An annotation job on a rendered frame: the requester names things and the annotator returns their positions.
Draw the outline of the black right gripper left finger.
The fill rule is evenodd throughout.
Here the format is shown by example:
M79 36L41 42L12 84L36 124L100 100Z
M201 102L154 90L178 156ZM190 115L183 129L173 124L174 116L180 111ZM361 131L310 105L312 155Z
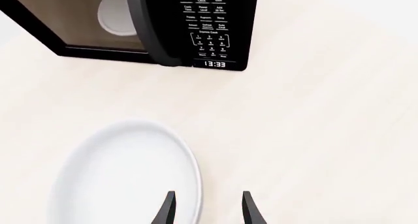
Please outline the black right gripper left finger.
M176 193L169 191L151 224L173 224L176 213Z

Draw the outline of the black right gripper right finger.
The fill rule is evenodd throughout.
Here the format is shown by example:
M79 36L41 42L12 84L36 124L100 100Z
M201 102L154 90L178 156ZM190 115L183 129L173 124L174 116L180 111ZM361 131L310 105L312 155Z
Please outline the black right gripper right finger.
M267 224L249 191L242 194L242 214L244 224Z

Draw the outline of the white plate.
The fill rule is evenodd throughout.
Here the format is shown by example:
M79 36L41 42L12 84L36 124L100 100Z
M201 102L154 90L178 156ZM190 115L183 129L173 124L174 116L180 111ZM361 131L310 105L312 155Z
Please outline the white plate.
M203 186L193 152L161 123L119 121L68 156L47 224L152 224L167 196L176 198L173 224L199 224Z

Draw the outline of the black microwave oven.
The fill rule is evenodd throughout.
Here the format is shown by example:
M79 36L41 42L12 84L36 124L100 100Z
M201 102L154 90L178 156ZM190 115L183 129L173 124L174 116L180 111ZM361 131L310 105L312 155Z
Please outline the black microwave oven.
M56 55L244 71L257 0L127 0L137 35L98 22L101 0L0 0L0 11Z

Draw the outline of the white microwave turntable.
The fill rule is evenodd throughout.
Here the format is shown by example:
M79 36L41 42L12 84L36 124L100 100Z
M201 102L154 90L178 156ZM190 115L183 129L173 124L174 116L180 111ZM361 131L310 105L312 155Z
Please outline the white microwave turntable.
M120 37L137 35L127 0L101 0L97 19L99 25L108 33Z

